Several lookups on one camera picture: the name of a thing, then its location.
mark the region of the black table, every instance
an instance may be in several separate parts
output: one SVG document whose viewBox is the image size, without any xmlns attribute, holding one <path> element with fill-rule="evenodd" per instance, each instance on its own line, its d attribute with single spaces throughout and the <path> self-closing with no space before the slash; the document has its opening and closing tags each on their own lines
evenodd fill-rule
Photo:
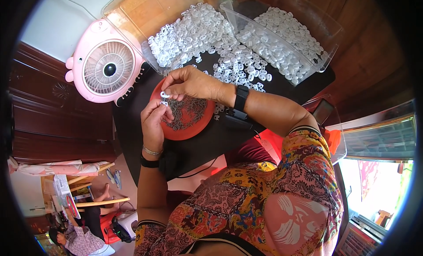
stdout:
<svg viewBox="0 0 423 256">
<path fill-rule="evenodd" d="M 213 64 L 217 63 L 220 56 L 217 53 L 212 55 L 204 53 L 201 57 L 203 61 L 196 64 L 198 69 L 201 71 L 207 70 L 209 74 L 213 74 Z M 185 66 L 188 64 L 195 64 L 195 58 L 185 64 Z M 264 89 L 268 93 L 287 97 L 300 105 L 310 100 L 335 80 L 335 73 L 330 67 L 324 73 L 313 74 L 297 86 L 290 84 L 270 64 L 266 66 L 266 70 L 272 74 L 272 81 L 262 82 L 255 78 L 253 83 L 260 81 L 264 84 Z M 113 118 L 118 139 L 136 185 L 140 174 L 140 153 L 143 146 L 140 113 L 145 105 L 148 104 L 153 89 L 162 79 L 163 76 L 157 74 L 152 68 L 149 69 L 147 73 L 142 75 L 140 82 L 134 84 L 134 90 L 123 103 L 120 103 L 120 107 L 113 106 Z M 220 113 L 219 121 L 214 120 L 212 117 L 204 130 L 190 139 L 165 141 L 165 149 L 172 149 L 178 154 L 176 169 L 166 178 L 167 180 L 181 176 L 236 148 L 256 135 L 254 130 L 259 133 L 265 130 L 262 125 L 254 121 L 252 121 L 253 127 L 251 130 L 228 129 L 224 124 L 223 118 L 224 112 Z"/>
</svg>

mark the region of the pig-shaped fan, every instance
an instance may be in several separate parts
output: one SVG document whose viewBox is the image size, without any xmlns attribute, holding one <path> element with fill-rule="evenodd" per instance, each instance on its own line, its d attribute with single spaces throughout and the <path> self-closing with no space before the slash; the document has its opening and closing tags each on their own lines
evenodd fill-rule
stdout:
<svg viewBox="0 0 423 256">
<path fill-rule="evenodd" d="M 117 105 L 142 75 L 140 43 L 129 32 L 121 33 L 126 38 L 106 20 L 96 20 L 82 35 L 73 57 L 67 59 L 66 68 L 71 70 L 65 79 L 73 81 L 85 99 L 95 103 L 114 101 Z"/>
</svg>

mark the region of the pile of dark metal pins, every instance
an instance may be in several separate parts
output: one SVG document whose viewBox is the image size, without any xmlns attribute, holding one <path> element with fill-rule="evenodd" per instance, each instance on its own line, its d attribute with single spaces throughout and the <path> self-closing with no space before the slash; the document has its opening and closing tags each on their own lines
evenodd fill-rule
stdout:
<svg viewBox="0 0 423 256">
<path fill-rule="evenodd" d="M 185 96 L 182 101 L 166 98 L 162 98 L 161 100 L 167 101 L 168 105 L 172 109 L 175 119 L 172 121 L 172 123 L 166 123 L 166 125 L 175 131 L 181 129 L 183 130 L 193 126 L 193 124 L 198 122 L 203 117 L 204 110 L 206 110 L 207 107 L 207 100 L 189 96 Z M 186 113 L 189 115 L 188 119 L 184 119 L 182 117 L 183 109 L 185 109 Z"/>
</svg>

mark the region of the black fan hub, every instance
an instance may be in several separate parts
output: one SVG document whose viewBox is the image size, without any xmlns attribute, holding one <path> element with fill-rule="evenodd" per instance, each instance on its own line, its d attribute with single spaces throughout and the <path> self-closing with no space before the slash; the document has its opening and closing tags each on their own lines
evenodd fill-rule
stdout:
<svg viewBox="0 0 423 256">
<path fill-rule="evenodd" d="M 104 66 L 104 74 L 107 77 L 111 77 L 116 73 L 116 65 L 113 63 L 109 63 Z"/>
</svg>

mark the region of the smartphone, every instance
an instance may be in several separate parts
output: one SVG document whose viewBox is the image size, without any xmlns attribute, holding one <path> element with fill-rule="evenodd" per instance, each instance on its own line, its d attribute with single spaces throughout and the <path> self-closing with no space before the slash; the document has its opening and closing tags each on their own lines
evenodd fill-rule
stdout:
<svg viewBox="0 0 423 256">
<path fill-rule="evenodd" d="M 333 105 L 331 105 L 325 99 L 322 99 L 320 100 L 312 115 L 316 119 L 319 126 L 322 126 L 334 109 L 335 107 Z"/>
</svg>

